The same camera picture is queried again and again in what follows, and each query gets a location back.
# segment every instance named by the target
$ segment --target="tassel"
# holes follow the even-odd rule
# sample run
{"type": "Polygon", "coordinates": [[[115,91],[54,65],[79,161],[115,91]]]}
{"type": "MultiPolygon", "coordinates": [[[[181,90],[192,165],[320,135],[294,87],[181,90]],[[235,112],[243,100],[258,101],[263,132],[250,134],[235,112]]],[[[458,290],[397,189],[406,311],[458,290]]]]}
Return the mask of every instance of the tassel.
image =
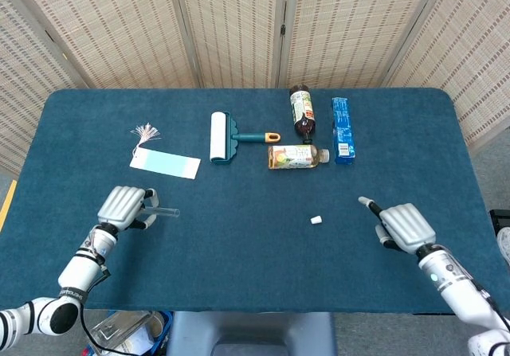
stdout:
{"type": "Polygon", "coordinates": [[[140,125],[136,127],[134,131],[131,131],[131,133],[138,135],[140,137],[140,141],[136,145],[135,149],[133,149],[133,157],[135,157],[136,149],[142,144],[146,143],[147,141],[151,141],[153,139],[160,139],[161,137],[156,137],[159,135],[158,129],[155,127],[152,127],[149,123],[146,123],[144,125],[140,125]]]}

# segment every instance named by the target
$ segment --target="blue box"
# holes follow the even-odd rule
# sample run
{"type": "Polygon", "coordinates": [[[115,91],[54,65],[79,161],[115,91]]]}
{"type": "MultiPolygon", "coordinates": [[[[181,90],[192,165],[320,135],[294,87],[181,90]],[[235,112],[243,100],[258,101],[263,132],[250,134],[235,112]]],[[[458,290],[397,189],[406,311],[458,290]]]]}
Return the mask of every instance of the blue box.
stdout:
{"type": "Polygon", "coordinates": [[[352,163],[356,156],[354,137],[352,136],[349,103],[343,97],[333,97],[333,146],[336,163],[352,163]]]}

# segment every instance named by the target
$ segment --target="juice bottle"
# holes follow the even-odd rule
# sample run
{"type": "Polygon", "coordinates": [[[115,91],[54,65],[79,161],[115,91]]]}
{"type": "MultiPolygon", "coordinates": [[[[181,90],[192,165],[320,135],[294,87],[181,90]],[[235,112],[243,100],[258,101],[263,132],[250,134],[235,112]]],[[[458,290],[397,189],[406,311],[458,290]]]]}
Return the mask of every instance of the juice bottle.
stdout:
{"type": "Polygon", "coordinates": [[[294,85],[290,88],[289,94],[294,129],[304,138],[303,143],[312,143],[310,136],[316,129],[316,118],[313,115],[310,89],[306,85],[294,85]]]}
{"type": "Polygon", "coordinates": [[[268,157],[269,169],[308,169],[329,162],[329,150],[314,145],[272,145],[268,157]]]}

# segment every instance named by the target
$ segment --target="white bottle cap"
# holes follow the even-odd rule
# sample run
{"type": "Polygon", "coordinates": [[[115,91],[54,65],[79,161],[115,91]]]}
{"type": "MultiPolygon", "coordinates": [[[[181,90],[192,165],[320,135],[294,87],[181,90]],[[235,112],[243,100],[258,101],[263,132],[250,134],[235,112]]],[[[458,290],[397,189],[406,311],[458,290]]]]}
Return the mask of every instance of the white bottle cap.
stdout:
{"type": "Polygon", "coordinates": [[[329,162],[329,150],[328,149],[319,150],[319,161],[322,163],[329,162]]]}
{"type": "Polygon", "coordinates": [[[312,225],[318,225],[319,223],[322,223],[322,218],[318,215],[317,217],[310,218],[310,222],[312,225]]]}

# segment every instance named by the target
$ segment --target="lint roller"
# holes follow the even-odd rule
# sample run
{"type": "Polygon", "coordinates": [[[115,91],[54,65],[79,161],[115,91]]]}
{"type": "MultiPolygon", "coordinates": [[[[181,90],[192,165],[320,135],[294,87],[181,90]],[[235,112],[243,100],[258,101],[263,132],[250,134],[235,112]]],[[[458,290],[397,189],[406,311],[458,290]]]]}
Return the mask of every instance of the lint roller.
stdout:
{"type": "Polygon", "coordinates": [[[237,142],[277,143],[278,133],[239,133],[237,124],[227,111],[216,111],[210,116],[210,161],[229,163],[236,154],[237,142]]]}

